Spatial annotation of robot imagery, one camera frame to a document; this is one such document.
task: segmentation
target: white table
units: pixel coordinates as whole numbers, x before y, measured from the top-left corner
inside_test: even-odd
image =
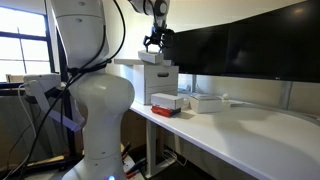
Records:
[[[258,179],[319,180],[320,123],[273,109],[231,107],[196,114],[186,110],[172,118],[134,102],[131,110],[147,121],[147,177],[168,164],[155,164],[155,124]]]

